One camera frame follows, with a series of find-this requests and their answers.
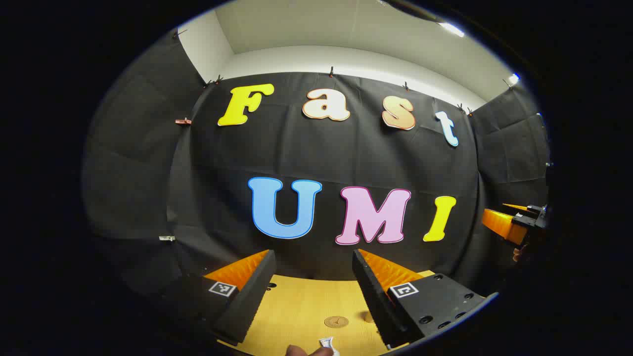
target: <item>yellow letter f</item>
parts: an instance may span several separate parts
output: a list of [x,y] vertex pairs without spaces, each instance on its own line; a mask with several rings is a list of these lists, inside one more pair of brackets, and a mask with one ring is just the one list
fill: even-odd
[[236,87],[231,90],[231,101],[224,116],[218,120],[218,126],[242,125],[248,118],[244,115],[244,108],[248,107],[248,112],[252,113],[260,107],[261,94],[271,95],[275,91],[272,84],[260,84],[257,86]]

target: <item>white ceiling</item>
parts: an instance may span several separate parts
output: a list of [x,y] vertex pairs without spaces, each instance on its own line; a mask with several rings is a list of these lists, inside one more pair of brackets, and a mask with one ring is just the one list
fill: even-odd
[[489,101],[512,71],[468,34],[377,0],[235,0],[216,9],[235,54],[283,46],[339,46],[410,61]]

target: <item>screw hole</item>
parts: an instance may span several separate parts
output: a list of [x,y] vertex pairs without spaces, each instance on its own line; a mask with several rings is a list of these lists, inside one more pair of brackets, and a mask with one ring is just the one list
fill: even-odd
[[423,318],[420,319],[420,324],[428,324],[433,320],[433,317],[430,315],[427,315]]

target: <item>ceiling light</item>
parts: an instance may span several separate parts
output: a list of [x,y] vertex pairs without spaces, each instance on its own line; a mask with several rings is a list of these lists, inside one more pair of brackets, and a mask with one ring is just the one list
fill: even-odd
[[451,25],[450,23],[438,23],[438,25],[444,27],[446,30],[460,36],[460,37],[464,37],[464,33],[462,31],[460,31],[457,27]]
[[518,83],[518,75],[514,73],[510,76],[510,78],[508,78],[508,80],[510,81],[510,84],[515,85],[516,83]]

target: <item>pink letter m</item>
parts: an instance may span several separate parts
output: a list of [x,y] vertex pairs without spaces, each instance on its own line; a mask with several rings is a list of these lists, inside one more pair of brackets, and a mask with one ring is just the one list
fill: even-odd
[[378,236],[379,243],[394,243],[402,241],[402,224],[406,202],[411,198],[411,192],[405,189],[393,189],[387,195],[382,206],[376,211],[372,196],[364,187],[345,187],[341,196],[347,201],[343,232],[336,237],[339,245],[353,245],[360,241],[356,235],[356,226],[360,224],[365,241],[372,242],[373,238],[384,224],[385,229]]

